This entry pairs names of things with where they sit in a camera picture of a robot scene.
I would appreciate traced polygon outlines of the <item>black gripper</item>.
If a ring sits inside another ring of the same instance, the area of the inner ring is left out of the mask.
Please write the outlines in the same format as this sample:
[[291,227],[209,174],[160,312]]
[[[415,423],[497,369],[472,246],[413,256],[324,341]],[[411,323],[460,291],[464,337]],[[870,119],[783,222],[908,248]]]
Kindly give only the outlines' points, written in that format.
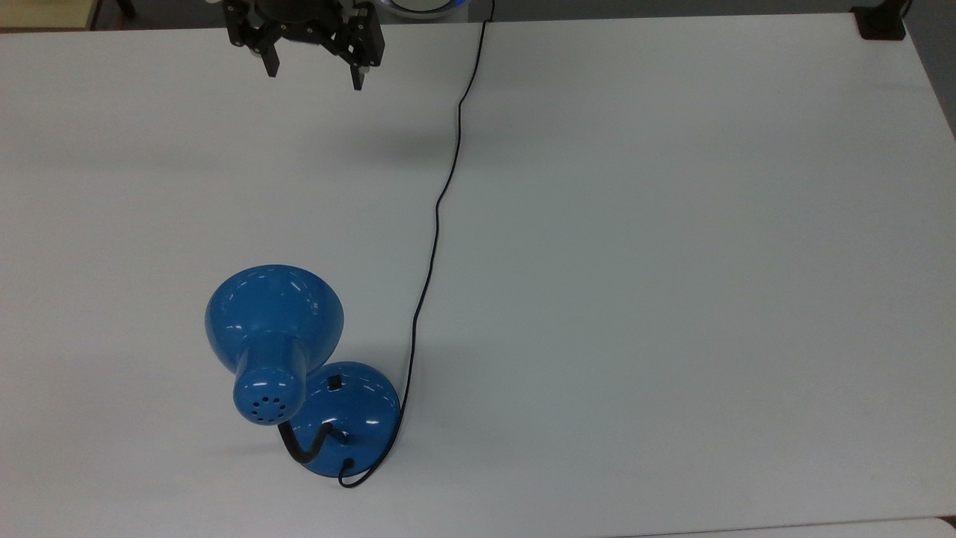
[[223,14],[229,41],[249,49],[260,58],[270,78],[276,78],[280,59],[276,42],[281,37],[307,34],[308,28],[318,43],[332,42],[331,53],[349,65],[352,85],[361,91],[365,76],[382,63],[385,37],[374,3],[341,1],[254,1],[254,10],[262,20],[259,27],[250,23],[252,4],[223,1]]

